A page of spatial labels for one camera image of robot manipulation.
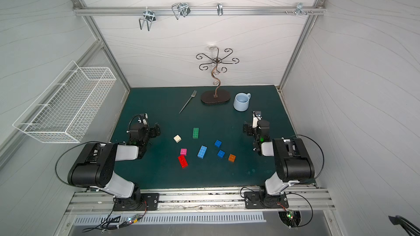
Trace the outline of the cream square lego brick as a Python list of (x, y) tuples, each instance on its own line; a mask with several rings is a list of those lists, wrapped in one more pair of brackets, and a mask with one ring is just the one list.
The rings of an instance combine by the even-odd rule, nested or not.
[(175, 140), (176, 143), (179, 143), (182, 139), (181, 139), (181, 137), (179, 135), (176, 135), (174, 137), (174, 140)]

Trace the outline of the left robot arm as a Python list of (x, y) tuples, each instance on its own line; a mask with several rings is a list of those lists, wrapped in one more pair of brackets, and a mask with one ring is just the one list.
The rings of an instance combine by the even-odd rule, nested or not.
[(141, 160), (147, 152), (150, 140), (161, 135), (160, 125), (151, 126), (147, 114), (137, 114), (129, 122), (127, 143), (103, 143), (89, 141), (69, 170), (67, 180), (58, 174), (56, 161), (54, 171), (60, 182), (71, 187), (95, 189), (113, 196), (113, 209), (117, 211), (157, 210), (158, 193), (142, 193), (139, 185), (128, 181), (115, 172), (115, 163)]

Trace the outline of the blue square lego brick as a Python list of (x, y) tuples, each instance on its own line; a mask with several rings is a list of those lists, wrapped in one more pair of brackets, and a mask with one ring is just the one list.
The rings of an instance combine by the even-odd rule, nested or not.
[(222, 142), (219, 140), (216, 140), (214, 145), (219, 148), (222, 145)]
[(223, 158), (224, 155), (225, 155), (225, 152), (220, 150), (217, 155), (218, 155), (218, 157)]

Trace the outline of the red long lego brick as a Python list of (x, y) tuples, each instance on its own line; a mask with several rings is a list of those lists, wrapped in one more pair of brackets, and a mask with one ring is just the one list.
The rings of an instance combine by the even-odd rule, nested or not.
[(188, 166), (187, 160), (186, 160), (186, 158), (185, 158), (185, 156), (184, 156), (184, 155), (180, 155), (180, 156), (178, 156), (178, 160), (179, 160), (180, 166), (181, 166), (182, 168), (185, 168), (185, 167), (187, 167), (187, 166)]

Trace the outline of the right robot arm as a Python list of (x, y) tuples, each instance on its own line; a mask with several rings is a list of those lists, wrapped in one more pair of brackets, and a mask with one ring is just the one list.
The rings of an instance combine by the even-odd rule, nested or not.
[(316, 173), (313, 162), (309, 156), (302, 137), (313, 141), (312, 138), (295, 134), (288, 139), (270, 137), (270, 123), (258, 116), (252, 123), (243, 124), (243, 132), (254, 138), (253, 150), (260, 156), (273, 157), (275, 163), (274, 174), (260, 187), (259, 194), (246, 192), (244, 198), (251, 201), (253, 207), (257, 202), (262, 208), (272, 209), (277, 206), (287, 207), (286, 189), (289, 187), (316, 180), (322, 173), (325, 165), (325, 156), (322, 155), (322, 166)]

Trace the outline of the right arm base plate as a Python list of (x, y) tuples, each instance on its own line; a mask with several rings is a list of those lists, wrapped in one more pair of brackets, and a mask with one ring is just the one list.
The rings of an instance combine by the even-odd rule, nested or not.
[(270, 196), (259, 192), (244, 193), (246, 209), (288, 209), (288, 199), (283, 196)]

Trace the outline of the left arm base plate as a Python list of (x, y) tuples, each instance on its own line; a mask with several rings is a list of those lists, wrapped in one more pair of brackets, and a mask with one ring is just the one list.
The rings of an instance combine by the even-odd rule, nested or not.
[(116, 198), (114, 212), (155, 211), (159, 201), (158, 193), (133, 194), (130, 198)]

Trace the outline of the orange square lego brick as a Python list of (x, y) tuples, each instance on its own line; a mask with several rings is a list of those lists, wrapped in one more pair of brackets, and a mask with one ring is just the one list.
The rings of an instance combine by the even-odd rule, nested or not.
[(228, 158), (228, 161), (229, 161), (229, 162), (235, 162), (235, 159), (236, 159), (236, 156), (235, 156), (235, 155), (233, 155), (233, 154), (230, 154), (230, 155), (229, 155), (229, 158)]

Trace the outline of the light blue long lego brick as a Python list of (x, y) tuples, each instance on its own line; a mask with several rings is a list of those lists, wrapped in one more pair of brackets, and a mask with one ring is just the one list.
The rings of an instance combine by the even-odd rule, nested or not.
[(206, 154), (206, 151), (207, 151), (207, 147), (206, 146), (201, 146), (200, 150), (198, 152), (198, 158), (203, 159), (205, 154)]

